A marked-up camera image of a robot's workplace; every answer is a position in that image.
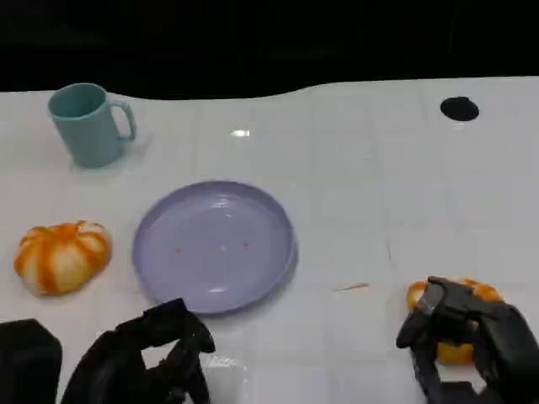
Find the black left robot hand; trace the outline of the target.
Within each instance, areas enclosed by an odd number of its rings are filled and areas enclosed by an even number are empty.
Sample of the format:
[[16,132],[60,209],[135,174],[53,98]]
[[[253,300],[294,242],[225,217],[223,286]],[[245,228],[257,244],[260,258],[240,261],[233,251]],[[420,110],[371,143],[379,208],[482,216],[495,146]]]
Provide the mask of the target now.
[[72,373],[63,403],[209,403],[201,354],[216,350],[181,298],[104,332]]

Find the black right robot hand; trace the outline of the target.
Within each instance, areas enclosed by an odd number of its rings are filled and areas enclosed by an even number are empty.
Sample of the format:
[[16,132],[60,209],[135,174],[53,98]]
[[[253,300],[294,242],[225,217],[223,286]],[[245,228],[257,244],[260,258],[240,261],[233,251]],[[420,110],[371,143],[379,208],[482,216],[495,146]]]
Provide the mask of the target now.
[[[486,386],[443,381],[435,365],[438,344],[469,343]],[[414,374],[428,403],[536,403],[538,342],[518,309],[487,301],[472,287],[431,276],[396,338],[411,353]]]

